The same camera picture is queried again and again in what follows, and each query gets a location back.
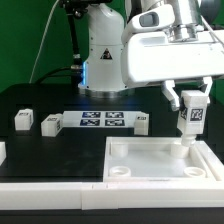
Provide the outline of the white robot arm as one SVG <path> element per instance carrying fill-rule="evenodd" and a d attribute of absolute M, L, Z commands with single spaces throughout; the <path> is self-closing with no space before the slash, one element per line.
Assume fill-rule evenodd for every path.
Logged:
<path fill-rule="evenodd" d="M 177 83 L 199 81 L 208 93 L 214 79 L 224 79 L 224 30 L 205 20 L 203 0 L 124 2 L 126 18 L 103 3 L 88 7 L 82 92 L 111 98 L 159 85 L 177 110 Z"/>

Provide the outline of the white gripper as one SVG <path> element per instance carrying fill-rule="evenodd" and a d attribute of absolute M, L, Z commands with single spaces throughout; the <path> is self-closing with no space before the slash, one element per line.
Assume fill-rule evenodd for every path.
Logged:
<path fill-rule="evenodd" d="M 170 43 L 164 32 L 139 33 L 125 44 L 121 54 L 121 73 L 129 88 L 160 85 L 171 109 L 180 109 L 175 80 L 193 81 L 202 78 L 201 91 L 210 103 L 211 77 L 224 76 L 224 47 L 208 31 L 200 32 L 199 40 Z"/>

